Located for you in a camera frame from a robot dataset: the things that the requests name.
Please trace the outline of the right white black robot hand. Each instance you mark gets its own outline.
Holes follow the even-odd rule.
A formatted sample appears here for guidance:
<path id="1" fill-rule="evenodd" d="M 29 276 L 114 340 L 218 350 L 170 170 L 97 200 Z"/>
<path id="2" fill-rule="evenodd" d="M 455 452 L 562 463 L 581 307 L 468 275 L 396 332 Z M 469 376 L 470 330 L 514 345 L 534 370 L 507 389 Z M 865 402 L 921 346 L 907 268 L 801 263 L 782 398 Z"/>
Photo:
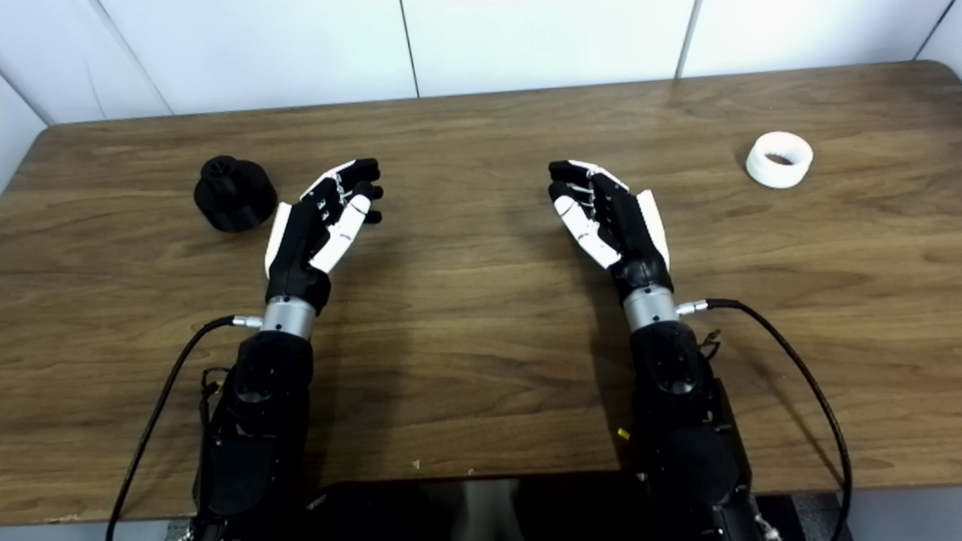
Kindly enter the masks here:
<path id="1" fill-rule="evenodd" d="M 575 243 L 609 271 L 619 298 L 636 290 L 674 290 L 664 223 L 652 191 L 633 194 L 601 165 L 549 163 L 549 197 Z"/>

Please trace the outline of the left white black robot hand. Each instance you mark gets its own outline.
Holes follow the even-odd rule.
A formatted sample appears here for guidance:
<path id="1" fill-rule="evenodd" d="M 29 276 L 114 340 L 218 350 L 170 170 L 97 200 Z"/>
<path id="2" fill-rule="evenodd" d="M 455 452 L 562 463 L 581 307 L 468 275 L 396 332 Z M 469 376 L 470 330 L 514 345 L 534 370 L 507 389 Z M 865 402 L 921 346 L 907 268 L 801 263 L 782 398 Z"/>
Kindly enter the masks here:
<path id="1" fill-rule="evenodd" d="M 267 301 L 300 299 L 322 312 L 332 289 L 330 273 L 363 225 L 383 216 L 372 204 L 383 197 L 375 158 L 355 159 L 323 172 L 298 202 L 280 203 L 271 226 L 265 273 Z"/>

